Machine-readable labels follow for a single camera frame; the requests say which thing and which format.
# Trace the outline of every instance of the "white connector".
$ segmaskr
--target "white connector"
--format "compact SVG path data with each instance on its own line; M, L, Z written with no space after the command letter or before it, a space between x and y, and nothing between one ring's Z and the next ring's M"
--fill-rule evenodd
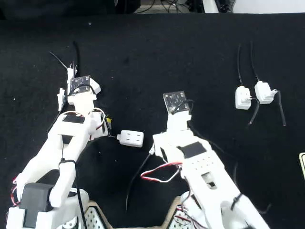
M258 81L254 89L260 104L270 104L277 93L276 89L271 91L269 84L263 81Z
M116 137L121 145L142 147L144 140L144 133L132 130L122 130L120 135Z
M235 107L237 109L249 110L251 107L251 95L249 88L239 86L235 91Z
M58 97L58 111L61 111L62 104L65 99L65 90L60 88L57 97Z

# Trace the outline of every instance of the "perforated base plate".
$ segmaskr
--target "perforated base plate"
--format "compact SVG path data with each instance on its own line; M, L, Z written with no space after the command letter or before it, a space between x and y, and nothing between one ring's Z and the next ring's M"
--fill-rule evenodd
M180 219L177 216L191 220L184 212L176 210L167 229L193 229L191 222Z
M95 207L89 207L85 214L87 229L106 229L105 224Z

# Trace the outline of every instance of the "red wire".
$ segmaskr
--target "red wire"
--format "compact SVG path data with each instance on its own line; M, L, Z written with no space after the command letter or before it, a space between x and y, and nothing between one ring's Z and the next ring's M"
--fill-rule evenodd
M189 219L184 218L184 217L182 217L182 216L175 216L175 217L176 217L176 218L179 218L179 219L182 219L182 220L184 220L184 221L191 222Z

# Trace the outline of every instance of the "black cable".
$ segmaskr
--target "black cable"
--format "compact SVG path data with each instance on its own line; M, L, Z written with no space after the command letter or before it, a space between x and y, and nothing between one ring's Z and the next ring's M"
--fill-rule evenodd
M129 198L129 193L130 190L132 188L133 182L136 179L136 177L138 176L138 174L141 172L141 170L143 169L144 165L146 164L147 160L150 158L151 154L148 154L147 157L145 158L145 160L142 162L141 166L139 167L139 169L137 170L137 172L133 175L131 181L129 182L128 188L127 188L127 194L126 194L126 201L125 201L125 211L127 212L127 208L128 208L128 198Z
M277 90L277 100L278 100L278 107L280 108L283 126L286 126L286 119L285 119L284 110L283 110L283 106L282 106L282 96L281 96L280 90Z
M179 104L175 107L175 109L172 111L172 114L174 115L175 113L179 112L178 109L179 109L182 105L188 104L188 103L192 103L192 106L191 106L191 108L190 108L190 114L191 114L192 111L193 111L193 108L194 108L194 103L195 103L195 101L192 100L192 99L187 99L187 100L184 100L183 102L179 103Z
M79 49L79 46L78 46L76 41L73 41L73 46L74 46L75 51L76 51L76 66L78 66L77 73L75 75L80 76L81 75L81 54L80 54L80 49Z
M74 91L75 91L77 88L85 87L85 86L90 87L91 90L92 90L92 92L93 92L93 94L96 95L96 93L95 93L93 87L92 87L90 84L88 84L88 83L82 83L82 84L76 86L72 91L70 91L70 93L68 94L68 96L70 96L70 95L72 95L72 94L77 94L78 92L74 92Z
M76 162L74 160L65 160L64 158L62 158L60 163L59 163L59 165L63 164L63 163L69 163L69 162L74 163L74 166L75 166L75 185L76 185L76 191L77 191L77 199L78 199L78 203L80 205L81 218L82 218L82 221L84 223L85 229L87 229L84 208L83 208L82 202L81 202L81 193L80 193L80 188L79 188L79 177L78 177L78 171L77 171L77 167L76 167Z
M254 119L255 119L255 117L257 115L257 112L258 112L258 109L259 109L259 104L260 104L259 100L257 98L251 98L251 100L253 100L253 99L256 100L256 107L255 107L254 113L252 115L252 118L251 118L251 120L248 123L248 126L253 123L253 121L254 121Z
M243 85L243 81L242 81L242 76L240 75L240 51L241 51L241 45L238 45L238 51L237 51L237 72L238 72L238 77L239 77L239 81L240 81L240 85Z
M186 200L191 196L191 186L190 186L190 183L189 183L189 181L185 178L185 181L186 181L186 183L187 183L187 185L188 185L188 188L189 188L189 194L187 195L187 197L185 198L185 200L184 201L182 201L181 202L181 209L182 209L182 212L185 214L185 215L187 215L191 220L192 220L192 222L194 223L197 223L200 227L202 227L203 229L208 229L208 228L206 228L205 226L203 226L202 224L200 224L197 220L195 220L193 217L191 217L185 210L184 210L184 208L183 208L183 204L186 202Z
M56 60L58 60L59 63L62 64L62 66L64 66L66 69L68 68L60 59L57 55L55 55L54 53L52 53L51 51L49 51L49 53L55 57Z
M234 209L234 207L235 207L235 204L239 201L239 199L240 199L240 197L242 197L242 193L240 193L240 194L238 194L238 196L237 197L234 197L234 199L233 199L233 203L232 203L232 205L231 205L231 211L233 211L233 209Z
M255 67L254 67L254 61L253 61L253 41L250 41L250 59L251 59L251 66L252 66L252 70L253 70L253 72L254 72L254 74L255 74L255 76L256 76L256 78L257 78L257 81L261 81L259 78L258 78L258 75L257 75L257 73L256 73L256 70L255 70Z
M149 8L147 8L147 9L145 9L145 10L143 10L143 11L140 11L140 12L136 12L135 14L144 13L144 12L150 10L150 9L154 6L155 2L156 2L156 0L153 0L153 3L151 4L151 6L150 6Z
M214 142L210 141L209 139L203 137L203 136L199 133L199 131L196 130L196 129L194 128L194 126L193 126L193 124L192 124L191 121L188 122L188 125L189 125L190 129L195 133L195 135L197 135L198 137L202 138L202 139L205 140L205 141L208 141L211 145L215 146L215 147L216 147L220 152L222 152L223 154L229 156L229 157L232 158L232 159L236 159L235 156L233 156L233 155L231 155L231 154L225 152L225 151L224 151L223 149L221 149L216 143L214 143Z
M163 6L163 8L169 13L169 10L165 7L165 5L164 5L164 3L163 3L163 1L165 1L165 0L161 0L160 2L161 2L161 5Z

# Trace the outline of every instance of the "electrical outlet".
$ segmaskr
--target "electrical outlet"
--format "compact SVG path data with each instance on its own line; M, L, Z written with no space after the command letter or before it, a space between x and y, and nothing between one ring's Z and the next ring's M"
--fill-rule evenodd
M144 133L133 130L122 130L121 134L117 135L117 139L121 145L142 147L144 140Z

